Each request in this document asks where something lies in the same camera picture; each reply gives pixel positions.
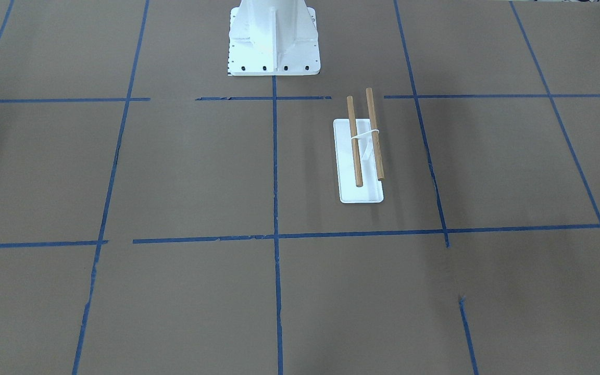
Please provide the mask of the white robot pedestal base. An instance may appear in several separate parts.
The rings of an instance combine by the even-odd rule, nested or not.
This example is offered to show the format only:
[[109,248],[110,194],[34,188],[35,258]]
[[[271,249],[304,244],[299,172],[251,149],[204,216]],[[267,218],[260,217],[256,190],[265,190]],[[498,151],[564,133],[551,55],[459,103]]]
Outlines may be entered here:
[[317,16],[305,1],[242,1],[229,21],[229,76],[320,73]]

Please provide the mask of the white towel rack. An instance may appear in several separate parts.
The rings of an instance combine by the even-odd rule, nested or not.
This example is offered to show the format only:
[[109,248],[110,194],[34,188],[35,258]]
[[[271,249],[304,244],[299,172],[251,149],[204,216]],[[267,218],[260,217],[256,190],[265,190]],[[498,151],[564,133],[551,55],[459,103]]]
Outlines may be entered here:
[[333,121],[336,180],[343,204],[379,204],[385,199],[385,171],[373,88],[365,89],[367,118],[357,118],[353,97],[347,117]]

